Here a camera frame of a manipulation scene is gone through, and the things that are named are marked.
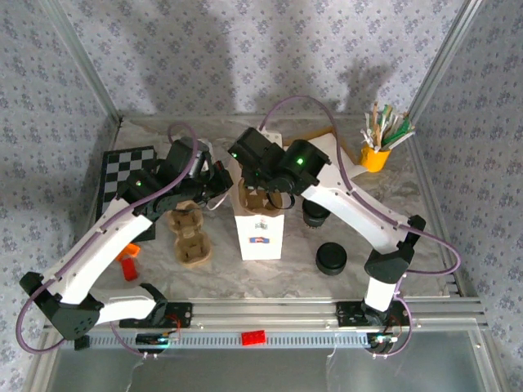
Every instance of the black lens cap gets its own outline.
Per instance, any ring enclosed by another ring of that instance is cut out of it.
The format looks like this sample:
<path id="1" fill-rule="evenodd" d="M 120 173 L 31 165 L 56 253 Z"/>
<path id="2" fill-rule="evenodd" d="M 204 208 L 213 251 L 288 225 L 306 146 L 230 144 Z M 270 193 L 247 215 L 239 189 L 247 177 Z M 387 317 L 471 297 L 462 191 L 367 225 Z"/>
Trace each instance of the black lens cap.
<path id="1" fill-rule="evenodd" d="M 311 200 L 303 199 L 303 220 L 310 227 L 320 227 L 329 217 L 330 211 Z"/>
<path id="2" fill-rule="evenodd" d="M 346 252 L 339 243 L 324 243 L 316 252 L 316 266 L 326 275 L 338 275 L 345 268 Z"/>

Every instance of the white box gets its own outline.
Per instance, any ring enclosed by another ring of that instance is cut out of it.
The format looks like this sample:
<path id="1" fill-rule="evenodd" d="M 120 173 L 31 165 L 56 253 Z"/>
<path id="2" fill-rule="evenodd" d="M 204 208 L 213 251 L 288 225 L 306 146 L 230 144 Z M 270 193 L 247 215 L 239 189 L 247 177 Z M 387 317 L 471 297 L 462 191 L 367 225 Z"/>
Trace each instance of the white box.
<path id="1" fill-rule="evenodd" d="M 263 131 L 262 135 L 269 141 L 282 146 L 282 137 L 278 132 Z M 236 229 L 238 230 L 239 248 L 243 260 L 278 260 L 281 258 L 281 247 L 284 239 L 284 211 L 273 211 L 271 216 L 254 214 L 240 203 L 239 183 L 241 168 L 235 159 L 230 160 L 229 173 L 233 180 L 230 189 L 230 200 L 235 212 Z"/>

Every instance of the chess board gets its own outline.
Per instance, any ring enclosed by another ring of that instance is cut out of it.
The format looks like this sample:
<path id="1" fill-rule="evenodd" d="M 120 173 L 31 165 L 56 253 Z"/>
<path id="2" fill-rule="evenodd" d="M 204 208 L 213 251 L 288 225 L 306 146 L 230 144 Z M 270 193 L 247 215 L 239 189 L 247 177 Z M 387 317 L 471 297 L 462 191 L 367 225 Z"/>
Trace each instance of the chess board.
<path id="1" fill-rule="evenodd" d="M 119 149 L 105 151 L 101 164 L 100 189 L 96 201 L 96 219 L 100 219 L 116 196 L 118 187 L 125 182 L 132 172 L 138 171 L 154 163 L 156 152 L 152 145 L 135 149 Z M 154 225 L 149 227 L 133 241 L 148 241 L 154 239 Z"/>

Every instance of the yellow cup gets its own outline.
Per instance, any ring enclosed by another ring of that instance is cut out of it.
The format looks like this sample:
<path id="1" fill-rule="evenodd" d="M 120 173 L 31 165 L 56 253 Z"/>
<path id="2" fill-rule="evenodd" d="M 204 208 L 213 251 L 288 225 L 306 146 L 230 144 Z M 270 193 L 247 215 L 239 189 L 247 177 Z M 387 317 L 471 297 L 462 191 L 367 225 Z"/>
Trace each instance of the yellow cup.
<path id="1" fill-rule="evenodd" d="M 361 149 L 360 165 L 366 167 L 371 173 L 379 172 L 385 166 L 390 153 L 390 149 L 388 151 L 375 152 L 369 145 L 364 145 L 363 149 Z"/>

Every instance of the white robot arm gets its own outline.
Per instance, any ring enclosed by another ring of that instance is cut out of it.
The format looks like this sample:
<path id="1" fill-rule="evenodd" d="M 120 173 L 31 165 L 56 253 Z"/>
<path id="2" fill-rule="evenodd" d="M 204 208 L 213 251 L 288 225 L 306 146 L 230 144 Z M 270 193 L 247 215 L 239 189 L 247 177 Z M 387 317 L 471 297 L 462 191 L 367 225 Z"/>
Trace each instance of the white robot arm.
<path id="1" fill-rule="evenodd" d="M 425 221 L 419 216 L 407 218 L 393 212 L 354 184 L 349 190 L 339 168 L 331 163 L 335 162 L 335 138 L 331 136 L 330 140 L 324 140 L 322 149 L 313 143 L 295 140 L 287 151 L 283 151 L 258 130 L 249 128 L 229 152 L 242 165 L 242 177 L 247 186 L 301 195 L 316 207 L 338 216 L 369 241 L 373 250 L 365 265 L 369 286 L 363 305 L 366 310 L 386 313 L 419 238 L 398 226 L 412 225 L 423 230 Z M 355 192 L 370 206 L 397 221 L 398 226 L 375 216 L 355 199 Z"/>
<path id="2" fill-rule="evenodd" d="M 155 325 L 163 317 L 167 300 L 150 284 L 114 291 L 92 289 L 92 285 L 125 246 L 165 211 L 176 208 L 184 200 L 207 201 L 232 186 L 228 171 L 219 161 L 212 164 L 210 155 L 201 146 L 194 170 L 176 188 L 121 215 L 107 229 L 102 229 L 111 216 L 163 188 L 176 177 L 186 165 L 183 157 L 187 157 L 188 145 L 188 142 L 175 142 L 158 170 L 131 174 L 126 186 L 118 190 L 119 198 L 111 202 L 105 214 L 65 257 L 43 275 L 29 272 L 20 280 L 30 296 L 42 288 L 43 282 L 55 281 L 40 292 L 34 302 L 65 339 L 78 339 L 100 323 L 148 319 Z M 384 223 L 355 200 L 353 193 L 357 191 L 367 203 L 400 224 L 414 224 L 417 229 L 423 229 L 424 220 L 394 213 L 355 185 L 352 190 L 347 189 L 338 168 L 331 164 L 331 158 L 308 141 L 296 140 L 285 152 L 259 131 L 249 128 L 229 152 L 242 165 L 247 185 L 301 195 L 340 217 L 370 242 L 373 250 L 365 265 L 370 279 L 363 307 L 366 313 L 386 313 L 396 284 L 412 260 L 418 236 Z M 205 162 L 212 170 L 202 173 Z M 58 276 L 58 271 L 94 233 L 98 233 L 94 242 L 71 268 Z"/>
<path id="3" fill-rule="evenodd" d="M 172 144 L 166 159 L 133 172 L 118 188 L 118 197 L 104 215 L 67 255 L 45 273 L 28 272 L 20 280 L 22 288 L 66 340 L 78 339 L 100 323 L 147 319 L 150 325 L 158 325 L 163 318 L 168 302 L 148 283 L 127 290 L 99 290 L 92 285 L 116 256 L 166 211 L 185 200 L 205 203 L 232 186 L 229 172 L 220 161 L 212 163 L 208 147 L 199 143 L 193 166 L 176 187 L 129 209 L 137 200 L 158 193 L 177 178 L 186 169 L 191 151 L 190 138 L 181 138 Z M 106 224 L 117 215 L 111 225 Z M 74 263 L 64 272 L 74 257 Z"/>

